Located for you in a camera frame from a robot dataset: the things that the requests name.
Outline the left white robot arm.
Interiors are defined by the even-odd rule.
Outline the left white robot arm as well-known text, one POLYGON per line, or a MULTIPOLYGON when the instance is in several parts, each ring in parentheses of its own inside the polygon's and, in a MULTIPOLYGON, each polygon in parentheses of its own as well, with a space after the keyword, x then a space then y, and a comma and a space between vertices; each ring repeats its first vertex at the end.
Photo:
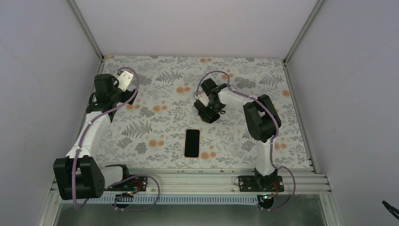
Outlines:
POLYGON ((95 91, 89 98, 83 129, 72 149, 53 164, 63 200, 99 198, 111 185, 120 191, 130 187, 131 177, 125 167, 112 165, 101 169, 95 157, 117 109, 131 105, 137 95, 138 88, 128 89, 132 80, 139 86, 134 71, 120 71, 117 77, 107 73, 95 76, 95 91))

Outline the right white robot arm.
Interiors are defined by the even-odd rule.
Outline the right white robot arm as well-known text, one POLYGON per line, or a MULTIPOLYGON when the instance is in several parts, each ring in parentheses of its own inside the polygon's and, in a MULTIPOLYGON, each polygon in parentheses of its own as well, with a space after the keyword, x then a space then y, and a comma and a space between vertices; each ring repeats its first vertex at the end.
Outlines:
POLYGON ((255 140, 256 165, 253 188, 266 192, 278 184, 278 170, 270 159, 272 140, 278 135, 281 120, 268 95, 257 98, 235 91, 230 85, 217 85, 212 79, 201 79, 203 94, 196 96, 194 107, 206 123, 213 123, 224 114, 223 108, 232 105, 243 110, 247 130, 255 140))

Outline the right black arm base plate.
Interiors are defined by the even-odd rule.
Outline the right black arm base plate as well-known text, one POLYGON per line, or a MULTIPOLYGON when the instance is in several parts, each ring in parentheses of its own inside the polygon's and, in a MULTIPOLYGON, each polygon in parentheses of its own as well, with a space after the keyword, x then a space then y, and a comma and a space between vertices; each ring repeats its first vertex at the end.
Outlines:
POLYGON ((284 192, 284 182, 281 176, 239 176, 240 192, 284 192))

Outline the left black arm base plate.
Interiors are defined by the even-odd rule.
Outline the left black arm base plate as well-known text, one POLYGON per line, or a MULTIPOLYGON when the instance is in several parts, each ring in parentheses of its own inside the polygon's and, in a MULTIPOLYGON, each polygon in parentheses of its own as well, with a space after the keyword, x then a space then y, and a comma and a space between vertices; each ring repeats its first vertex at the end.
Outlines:
POLYGON ((137 177, 134 176, 130 180, 106 187, 105 191, 115 191, 115 192, 145 192, 147 186, 148 177, 137 177))

